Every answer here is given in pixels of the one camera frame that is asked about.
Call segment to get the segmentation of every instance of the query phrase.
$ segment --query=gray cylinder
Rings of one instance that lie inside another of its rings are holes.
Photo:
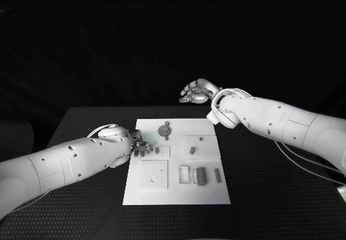
[[[198,186],[204,186],[207,184],[206,170],[203,167],[195,169],[195,182]]]

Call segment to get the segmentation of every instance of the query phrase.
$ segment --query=black background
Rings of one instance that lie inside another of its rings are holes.
[[[344,116],[341,6],[126,1],[0,9],[0,119],[30,122],[34,150],[70,107],[175,106],[197,78]]]

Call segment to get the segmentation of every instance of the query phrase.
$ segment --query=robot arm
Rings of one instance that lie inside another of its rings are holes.
[[[97,132],[97,138],[79,138],[0,162],[0,219],[41,194],[119,166],[132,150],[148,148],[139,130],[128,132],[110,125]]]
[[[262,137],[288,144],[324,158],[346,175],[346,120],[305,111],[282,102],[252,97],[237,88],[221,89],[207,95],[207,92],[193,91],[198,81],[180,102],[193,102],[204,95],[211,99],[210,113],[206,118],[216,125],[219,122],[233,129],[239,122],[246,129]]]

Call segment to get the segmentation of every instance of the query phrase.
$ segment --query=dark table surface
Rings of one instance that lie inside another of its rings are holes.
[[[136,119],[204,118],[210,106],[74,107],[47,147],[106,124]],[[53,190],[7,215],[0,239],[346,239],[346,203],[335,186],[304,172],[275,143],[214,125],[230,205],[122,206],[129,162]],[[304,157],[314,156],[291,147]],[[294,158],[311,171],[319,166]]]

